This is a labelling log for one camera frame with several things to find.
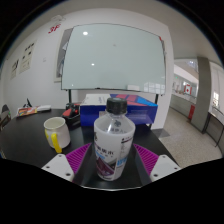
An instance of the wall sign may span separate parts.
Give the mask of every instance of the wall sign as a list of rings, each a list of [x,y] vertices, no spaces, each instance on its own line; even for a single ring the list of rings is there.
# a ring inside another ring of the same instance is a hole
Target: wall sign
[[[19,73],[22,73],[25,70],[30,68],[30,63],[31,63],[31,58],[33,55],[35,43],[36,43],[36,41],[32,42],[31,44],[27,45],[27,47],[25,47],[23,57],[22,57],[22,60],[20,63],[20,72]]]
[[[19,59],[12,66],[11,79],[16,77],[16,69],[18,67],[18,62],[19,62]]]
[[[58,29],[59,27],[60,27],[60,25],[61,24],[57,24],[57,25],[54,25],[54,26],[52,26],[51,28],[50,28],[50,32],[48,32],[48,33],[52,33],[53,31],[56,31],[56,29]]]
[[[191,95],[191,90],[192,90],[192,87],[189,84],[184,86],[184,92],[185,93]]]

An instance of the window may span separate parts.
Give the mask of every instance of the window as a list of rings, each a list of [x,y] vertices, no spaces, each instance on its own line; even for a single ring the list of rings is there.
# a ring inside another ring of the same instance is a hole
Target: window
[[[213,106],[218,107],[218,105],[219,105],[219,94],[214,92]]]
[[[183,82],[183,85],[186,86],[186,85],[189,85],[189,83],[187,83],[187,82]]]
[[[193,61],[193,60],[192,61],[188,61],[187,64],[190,67],[194,68],[194,70],[198,73],[198,63],[196,61]]]

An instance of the white mug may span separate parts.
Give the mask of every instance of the white mug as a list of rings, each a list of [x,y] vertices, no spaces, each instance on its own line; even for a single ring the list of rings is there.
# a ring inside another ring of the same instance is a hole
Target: white mug
[[[53,117],[44,122],[45,135],[49,145],[57,153],[62,152],[62,148],[70,143],[70,134],[65,119],[62,117]]]

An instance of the floor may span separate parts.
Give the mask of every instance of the floor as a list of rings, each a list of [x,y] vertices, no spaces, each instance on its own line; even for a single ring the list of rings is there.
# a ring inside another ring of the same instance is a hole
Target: floor
[[[181,168],[222,158],[215,141],[194,128],[187,117],[169,108],[163,131],[154,132]]]

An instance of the bottle label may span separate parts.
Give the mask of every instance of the bottle label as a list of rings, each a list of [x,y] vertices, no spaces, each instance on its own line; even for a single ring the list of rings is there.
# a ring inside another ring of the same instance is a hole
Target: bottle label
[[[94,126],[96,167],[104,180],[119,178],[131,148],[134,130],[126,134],[110,134]]]

